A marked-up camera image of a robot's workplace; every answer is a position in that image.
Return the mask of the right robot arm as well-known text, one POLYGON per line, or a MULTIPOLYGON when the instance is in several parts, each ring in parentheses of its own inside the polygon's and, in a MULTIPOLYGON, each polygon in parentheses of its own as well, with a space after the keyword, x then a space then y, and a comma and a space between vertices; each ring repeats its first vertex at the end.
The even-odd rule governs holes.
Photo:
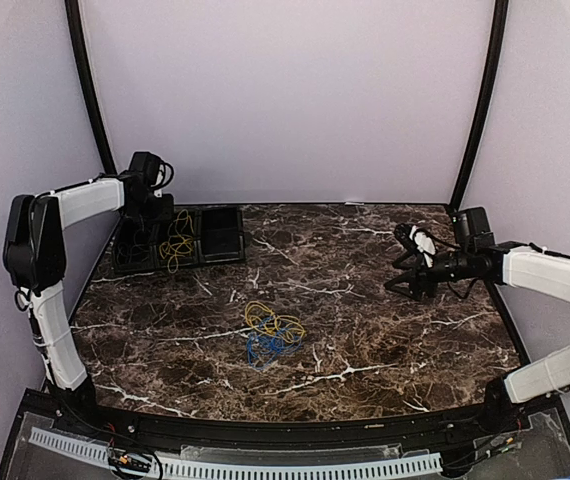
MULTIPOLYGON (((385 289, 415 301, 432 298, 441 284, 467 280, 527 289, 570 304, 570 255, 534 243, 496 243, 486 211, 469 208, 452 214, 455 241, 437 250, 441 239, 401 223, 394 236, 403 254, 394 260, 399 275, 385 289)), ((488 402, 475 413, 486 434, 499 432, 514 416, 514 405, 570 388, 570 346, 521 367, 486 389, 488 402)))

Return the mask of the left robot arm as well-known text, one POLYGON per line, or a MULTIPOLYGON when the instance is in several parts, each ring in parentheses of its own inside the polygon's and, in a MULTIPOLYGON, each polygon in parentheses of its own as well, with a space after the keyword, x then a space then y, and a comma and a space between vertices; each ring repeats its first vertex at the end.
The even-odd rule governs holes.
POLYGON ((174 176, 174 167, 168 162, 151 152, 138 151, 119 174, 102 174, 12 200, 3 265, 16 288, 16 307, 28 315, 46 379, 56 390, 80 394, 92 389, 64 305, 65 230, 110 212, 141 223, 154 222, 172 205, 173 197, 163 190, 174 176))

